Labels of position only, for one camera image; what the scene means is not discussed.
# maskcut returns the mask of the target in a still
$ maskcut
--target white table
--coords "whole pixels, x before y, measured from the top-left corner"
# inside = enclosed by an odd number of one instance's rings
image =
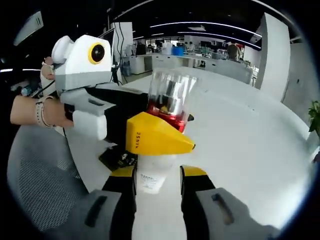
[[[138,192],[132,239],[187,239],[181,212],[179,166],[205,170],[213,184],[244,202],[263,225],[281,228],[302,201],[308,186],[312,156],[307,125],[291,110],[256,88],[216,73],[181,67],[202,78],[195,120],[185,134],[196,143],[190,154],[179,155],[157,195]],[[147,92],[151,76],[125,87]],[[70,150],[89,190],[101,189],[110,171],[98,160],[106,142],[67,131]]]

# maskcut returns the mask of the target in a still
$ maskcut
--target yellow ring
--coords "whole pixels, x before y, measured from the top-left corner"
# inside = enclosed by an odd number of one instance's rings
[[[100,42],[96,42],[96,43],[91,45],[91,47],[89,48],[89,51],[88,51],[88,59],[89,59],[89,62],[92,63],[92,64],[98,64],[98,63],[100,63],[102,61],[102,59],[100,61],[93,60],[92,55],[91,55],[92,54],[92,50],[97,45],[101,45],[103,47],[103,45]]]

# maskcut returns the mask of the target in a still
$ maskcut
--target office floor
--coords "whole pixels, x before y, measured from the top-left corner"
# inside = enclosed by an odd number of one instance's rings
[[[152,74],[152,71],[148,71],[148,72],[141,73],[139,75],[132,74],[131,76],[126,76],[125,78],[128,81],[128,83],[131,83],[131,82],[133,82],[135,80],[142,79],[144,77],[150,76],[151,74]]]

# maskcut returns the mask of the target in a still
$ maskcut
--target ceiling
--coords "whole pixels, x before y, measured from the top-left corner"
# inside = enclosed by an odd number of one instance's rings
[[[64,35],[76,39],[83,34],[98,36],[109,18],[118,15],[117,22],[132,22],[135,32],[133,37],[150,38],[152,34],[164,33],[166,36],[183,36],[178,32],[192,32],[188,27],[200,24],[173,24],[150,28],[158,24],[172,22],[211,22],[231,25],[255,32],[260,25],[264,12],[268,12],[286,22],[280,15],[251,0],[149,0],[148,3],[126,12],[128,9],[144,2],[131,0],[122,3],[108,0],[25,0],[16,6],[2,7],[1,16],[10,16],[2,21],[2,44],[0,45],[0,69],[4,68],[35,68],[41,67],[42,59],[51,54],[55,42]],[[24,21],[37,11],[41,11],[44,27],[24,40],[20,45],[13,46],[13,40]],[[252,33],[231,27],[202,24],[207,33],[228,36],[249,42]],[[290,27],[290,35],[295,33]]]

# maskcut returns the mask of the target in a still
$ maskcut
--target blue container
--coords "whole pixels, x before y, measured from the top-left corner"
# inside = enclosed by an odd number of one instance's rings
[[[173,47],[172,48],[172,55],[183,56],[184,55],[184,48],[182,46]]]

